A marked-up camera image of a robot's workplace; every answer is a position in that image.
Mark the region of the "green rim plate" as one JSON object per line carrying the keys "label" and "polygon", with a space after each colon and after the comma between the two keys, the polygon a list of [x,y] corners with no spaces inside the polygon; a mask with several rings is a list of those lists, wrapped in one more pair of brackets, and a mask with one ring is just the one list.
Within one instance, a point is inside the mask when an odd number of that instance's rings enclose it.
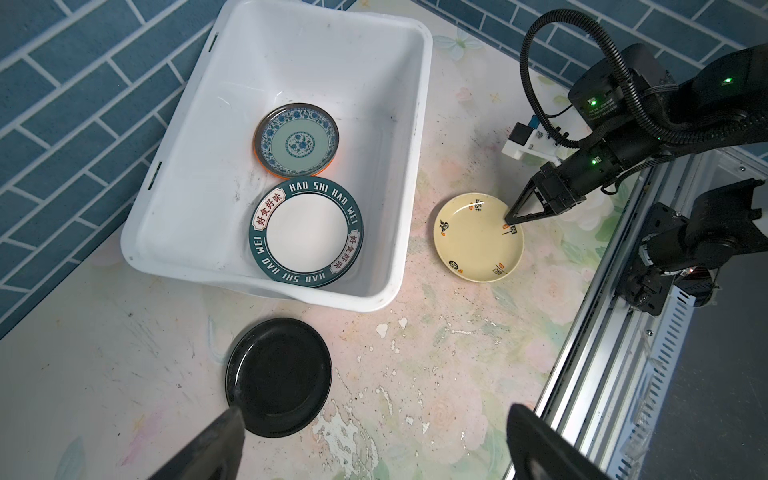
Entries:
{"label": "green rim plate", "polygon": [[279,183],[257,201],[249,220],[256,265],[279,283],[331,284],[354,265],[363,242],[358,203],[344,187],[321,177]]}

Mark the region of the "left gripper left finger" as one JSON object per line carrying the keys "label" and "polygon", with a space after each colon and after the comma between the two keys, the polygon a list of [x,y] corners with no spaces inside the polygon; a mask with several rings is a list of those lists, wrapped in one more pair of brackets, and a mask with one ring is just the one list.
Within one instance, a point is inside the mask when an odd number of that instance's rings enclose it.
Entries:
{"label": "left gripper left finger", "polygon": [[235,479],[244,440],[242,412],[236,406],[230,407],[150,479]]}

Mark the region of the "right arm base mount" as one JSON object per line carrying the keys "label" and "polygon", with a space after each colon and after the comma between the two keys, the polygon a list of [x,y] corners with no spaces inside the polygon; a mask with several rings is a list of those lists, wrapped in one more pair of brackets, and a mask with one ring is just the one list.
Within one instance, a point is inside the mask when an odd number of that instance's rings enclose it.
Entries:
{"label": "right arm base mount", "polygon": [[750,178],[699,195],[689,216],[654,204],[620,275],[616,293],[657,316],[680,276],[703,279],[732,257],[767,250],[766,182]]}

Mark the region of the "aluminium rail frame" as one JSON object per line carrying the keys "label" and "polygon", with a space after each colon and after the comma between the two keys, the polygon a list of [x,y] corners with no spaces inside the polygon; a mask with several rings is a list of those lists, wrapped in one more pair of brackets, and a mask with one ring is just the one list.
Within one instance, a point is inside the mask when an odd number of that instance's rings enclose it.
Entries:
{"label": "aluminium rail frame", "polygon": [[610,479],[636,479],[694,314],[672,288],[654,316],[617,293],[652,206],[688,215],[700,194],[766,180],[767,160],[736,149],[691,155],[640,173],[536,404],[536,414]]}

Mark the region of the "white plastic bin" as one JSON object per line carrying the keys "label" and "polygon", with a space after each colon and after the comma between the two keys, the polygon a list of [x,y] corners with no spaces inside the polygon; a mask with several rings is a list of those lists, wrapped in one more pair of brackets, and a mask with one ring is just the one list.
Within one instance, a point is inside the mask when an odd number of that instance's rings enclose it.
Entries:
{"label": "white plastic bin", "polygon": [[[121,250],[153,275],[356,312],[390,303],[403,280],[425,117],[432,37],[419,21],[301,1],[222,7],[133,208]],[[247,231],[277,179],[253,137],[278,106],[302,102],[336,121],[323,177],[357,202],[362,250],[319,288],[274,281]]]}

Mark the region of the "orange round plate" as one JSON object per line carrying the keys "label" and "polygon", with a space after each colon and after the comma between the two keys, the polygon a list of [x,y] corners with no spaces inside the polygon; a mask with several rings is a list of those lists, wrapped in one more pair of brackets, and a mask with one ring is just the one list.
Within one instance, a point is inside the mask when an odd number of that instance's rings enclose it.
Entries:
{"label": "orange round plate", "polygon": [[256,160],[258,161],[258,163],[259,163],[259,164],[260,164],[260,165],[261,165],[261,166],[262,166],[262,167],[263,167],[263,168],[264,168],[264,169],[265,169],[265,170],[266,170],[266,171],[267,171],[267,172],[268,172],[270,175],[272,175],[272,176],[275,176],[275,177],[277,177],[277,178],[280,178],[280,179],[283,179],[283,180],[285,180],[285,177],[284,177],[282,174],[280,174],[280,173],[279,173],[277,170],[275,170],[273,167],[271,167],[271,166],[268,164],[268,162],[267,162],[267,161],[265,160],[265,158],[263,157],[263,155],[262,155],[262,152],[261,152],[260,148],[259,148],[259,147],[258,147],[256,144],[253,144],[253,145],[252,145],[252,150],[253,150],[254,156],[255,156]]}

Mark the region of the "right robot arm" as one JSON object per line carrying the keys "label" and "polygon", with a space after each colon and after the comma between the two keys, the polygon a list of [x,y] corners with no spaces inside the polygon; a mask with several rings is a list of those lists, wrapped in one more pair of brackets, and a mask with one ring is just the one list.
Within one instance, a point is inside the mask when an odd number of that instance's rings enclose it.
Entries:
{"label": "right robot arm", "polygon": [[[569,101],[591,132],[570,139],[539,102],[528,68],[530,48],[546,25],[564,23],[585,33],[603,54],[571,88]],[[634,173],[720,147],[767,139],[767,46],[725,55],[693,78],[675,83],[643,44],[618,49],[590,16],[571,9],[541,15],[526,32],[519,53],[525,97],[549,137],[572,149],[560,164],[547,162],[507,212],[518,225],[558,216]]]}

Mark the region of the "black round plate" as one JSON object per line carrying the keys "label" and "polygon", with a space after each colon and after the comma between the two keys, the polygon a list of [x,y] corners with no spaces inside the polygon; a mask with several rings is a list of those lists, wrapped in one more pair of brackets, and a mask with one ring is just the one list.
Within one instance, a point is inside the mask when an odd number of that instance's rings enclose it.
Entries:
{"label": "black round plate", "polygon": [[332,384],[322,336],[293,318],[261,321],[234,343],[225,368],[225,395],[245,429],[264,438],[293,435],[319,415]]}

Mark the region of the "cream yellow plate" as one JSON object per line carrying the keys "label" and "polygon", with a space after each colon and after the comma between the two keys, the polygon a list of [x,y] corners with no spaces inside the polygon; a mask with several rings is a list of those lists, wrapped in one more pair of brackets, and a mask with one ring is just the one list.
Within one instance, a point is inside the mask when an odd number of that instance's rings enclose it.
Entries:
{"label": "cream yellow plate", "polygon": [[448,200],[434,223],[433,240],[442,263],[458,277],[491,283],[509,275],[524,253],[524,234],[505,222],[509,207],[483,193]]}

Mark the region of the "green patterned small plate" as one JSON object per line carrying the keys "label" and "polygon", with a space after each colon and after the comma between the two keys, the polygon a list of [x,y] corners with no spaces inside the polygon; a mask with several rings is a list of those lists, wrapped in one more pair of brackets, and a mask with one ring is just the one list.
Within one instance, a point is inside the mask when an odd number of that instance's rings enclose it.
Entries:
{"label": "green patterned small plate", "polygon": [[269,112],[252,140],[254,155],[281,179],[314,176],[333,161],[340,133],[334,118],[308,103],[289,103]]}

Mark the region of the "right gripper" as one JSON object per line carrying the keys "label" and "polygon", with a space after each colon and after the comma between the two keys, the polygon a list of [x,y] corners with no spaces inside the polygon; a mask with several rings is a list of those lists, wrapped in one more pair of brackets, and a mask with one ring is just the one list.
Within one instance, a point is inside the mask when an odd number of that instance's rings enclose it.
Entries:
{"label": "right gripper", "polygon": [[526,184],[504,221],[514,226],[564,213],[594,190],[620,184],[632,168],[659,151],[659,138],[643,131],[617,134],[580,149],[557,167],[543,166]]}

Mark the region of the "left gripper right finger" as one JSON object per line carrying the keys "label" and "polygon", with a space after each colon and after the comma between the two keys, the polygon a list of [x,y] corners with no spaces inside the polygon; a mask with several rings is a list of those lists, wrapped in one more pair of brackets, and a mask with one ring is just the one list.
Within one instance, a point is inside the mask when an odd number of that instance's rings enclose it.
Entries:
{"label": "left gripper right finger", "polygon": [[608,480],[608,476],[523,404],[511,406],[506,426],[515,479]]}

